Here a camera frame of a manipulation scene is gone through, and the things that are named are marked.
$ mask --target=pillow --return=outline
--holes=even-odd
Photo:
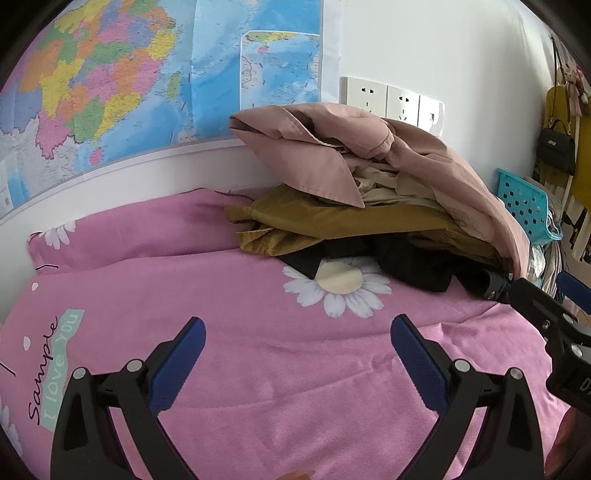
[[[124,205],[34,233],[28,250],[40,274],[100,268],[139,257],[190,255],[238,247],[242,227],[226,220],[230,204],[247,206],[240,194],[197,189]]]

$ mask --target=bed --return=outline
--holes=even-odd
[[[325,260],[310,280],[246,254],[223,209],[250,201],[198,189],[31,236],[37,275],[0,331],[0,401],[2,426],[40,480],[73,370],[117,371],[192,316],[206,323],[207,345],[160,420],[203,480],[301,469],[315,480],[396,478],[436,421],[391,346],[400,313],[451,358],[497,374],[520,367],[548,453],[567,406],[547,392],[544,341],[518,313],[458,282],[444,294],[413,289],[372,258]],[[447,478],[460,474],[481,420]],[[115,422],[136,475],[149,479]]]

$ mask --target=pink jacket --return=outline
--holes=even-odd
[[[530,242],[466,160],[412,125],[337,103],[267,106],[238,112],[230,129],[287,185],[364,208],[351,174],[357,165],[403,171],[433,189],[468,234],[512,258],[527,275]]]

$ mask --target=white wall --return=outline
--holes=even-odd
[[[545,26],[519,0],[349,0],[342,75],[446,104],[443,140],[496,191],[531,174],[551,86]]]
[[[343,1],[348,1],[343,76],[397,85],[444,102],[444,140],[490,188],[496,188],[497,166],[531,172],[551,83],[551,50],[544,27],[518,0]],[[0,323],[33,274],[26,252],[30,233],[198,186],[275,182],[245,147],[133,163],[101,169],[0,223]]]

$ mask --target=black garment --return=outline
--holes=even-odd
[[[383,272],[406,284],[445,292],[455,276],[478,298],[509,303],[509,281],[490,266],[445,250],[415,247],[407,233],[325,240],[279,259],[314,279],[323,258],[373,256]]]

